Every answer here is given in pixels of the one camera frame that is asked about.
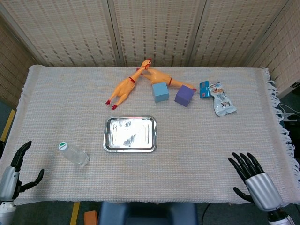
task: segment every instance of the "robotic arm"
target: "robotic arm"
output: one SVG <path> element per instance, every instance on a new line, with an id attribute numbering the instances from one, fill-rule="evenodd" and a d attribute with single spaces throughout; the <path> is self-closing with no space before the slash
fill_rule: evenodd
<path id="1" fill-rule="evenodd" d="M 24 144 L 16 152 L 10 166 L 8 166 L 0 183 L 0 225 L 11 225 L 15 214 L 16 205 L 14 199 L 24 192 L 36 186 L 43 178 L 44 169 L 42 169 L 34 182 L 22 185 L 19 180 L 20 170 L 23 163 L 23 156 L 31 146 L 31 141 Z"/>
<path id="2" fill-rule="evenodd" d="M 281 209 L 282 198 L 271 178 L 265 173 L 256 158 L 247 153 L 247 156 L 232 153 L 228 158 L 241 179 L 244 181 L 250 195 L 241 192 L 237 187 L 233 190 L 242 199 L 254 203 L 260 210 L 268 213 L 268 222 L 271 225 L 295 225 L 291 217 Z"/>

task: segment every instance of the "blue chair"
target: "blue chair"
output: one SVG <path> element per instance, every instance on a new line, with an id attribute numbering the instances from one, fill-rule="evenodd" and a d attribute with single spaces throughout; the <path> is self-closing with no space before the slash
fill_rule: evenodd
<path id="1" fill-rule="evenodd" d="M 98 225 L 198 225 L 193 203 L 103 202 Z"/>

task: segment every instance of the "orange object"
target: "orange object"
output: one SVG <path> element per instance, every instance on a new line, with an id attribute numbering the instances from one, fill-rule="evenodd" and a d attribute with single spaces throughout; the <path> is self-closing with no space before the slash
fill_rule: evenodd
<path id="1" fill-rule="evenodd" d="M 107 100 L 107 102 L 105 103 L 106 105 L 109 105 L 111 103 L 111 100 L 116 97 L 119 96 L 120 99 L 117 102 L 117 104 L 115 104 L 112 107 L 112 110 L 116 109 L 122 102 L 124 102 L 126 100 L 126 98 L 128 97 L 128 95 L 130 94 L 130 92 L 133 90 L 133 88 L 135 88 L 135 82 L 137 81 L 137 79 L 139 78 L 140 74 L 148 69 L 148 67 L 151 64 L 151 59 L 145 60 L 144 62 L 142 62 L 141 67 L 130 77 L 124 79 L 118 86 L 117 88 L 114 90 L 113 94 L 110 96 L 110 98 Z"/>
<path id="2" fill-rule="evenodd" d="M 84 225 L 98 225 L 98 215 L 96 211 L 84 213 Z"/>
<path id="3" fill-rule="evenodd" d="M 166 83 L 168 86 L 176 88 L 180 88 L 182 85 L 184 85 L 189 87 L 190 89 L 196 90 L 196 88 L 194 88 L 192 85 L 177 81 L 169 74 L 162 73 L 156 69 L 148 69 L 147 71 L 150 73 L 150 75 L 143 74 L 143 76 L 150 80 L 151 84 Z"/>

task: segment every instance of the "cable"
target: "cable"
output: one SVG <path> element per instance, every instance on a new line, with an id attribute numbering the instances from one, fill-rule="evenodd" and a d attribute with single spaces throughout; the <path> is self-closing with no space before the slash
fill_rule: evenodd
<path id="1" fill-rule="evenodd" d="M 300 215 L 300 210 L 299 210 L 299 208 L 298 208 L 298 205 L 295 204 L 295 206 L 296 206 L 297 211 L 299 212 L 299 215 Z"/>
<path id="2" fill-rule="evenodd" d="M 208 207 L 209 207 L 210 205 L 211 205 L 211 203 L 209 203 L 209 204 L 206 206 L 206 208 L 205 208 L 205 210 L 204 210 L 204 212 L 203 212 L 202 219 L 201 219 L 201 225 L 203 225 L 204 215 L 205 215 L 205 213 L 206 213 L 206 211 L 207 211 L 207 209 L 208 209 Z"/>
<path id="3" fill-rule="evenodd" d="M 281 103 L 280 103 L 280 104 L 279 104 L 279 107 L 280 107 L 282 110 L 283 110 L 282 105 L 285 106 L 285 107 L 287 107 L 287 108 L 289 108 L 290 110 L 294 111 L 295 113 L 300 114 L 300 112 L 298 112 L 298 111 L 292 109 L 291 107 L 289 107 L 289 106 L 287 106 L 287 105 L 285 105 L 285 104 L 281 104 Z"/>

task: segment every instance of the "tablecloth fringe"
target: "tablecloth fringe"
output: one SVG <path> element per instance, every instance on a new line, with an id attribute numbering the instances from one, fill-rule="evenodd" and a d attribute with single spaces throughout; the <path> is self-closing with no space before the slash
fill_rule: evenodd
<path id="1" fill-rule="evenodd" d="M 299 163 L 297 162 L 297 160 L 294 157 L 295 146 L 292 144 L 292 140 L 289 137 L 289 131 L 286 130 L 280 124 L 280 121 L 282 121 L 284 119 L 284 117 L 282 116 L 283 112 L 280 109 L 277 109 L 277 106 L 279 105 L 280 100 L 276 96 L 277 95 L 277 88 L 274 86 L 275 82 L 270 80 L 270 74 L 269 74 L 268 69 L 266 69 L 266 72 L 265 72 L 265 81 L 267 83 L 268 93 L 270 95 L 271 103 L 272 103 L 272 106 L 273 106 L 273 113 L 274 113 L 276 119 L 278 120 L 278 126 L 279 126 L 279 131 L 281 133 L 281 138 L 282 138 L 283 143 L 286 146 L 286 153 L 288 154 L 289 160 L 291 162 L 290 163 L 291 169 L 292 169 L 292 172 L 295 175 L 295 178 L 297 180 L 298 188 L 300 188 Z"/>

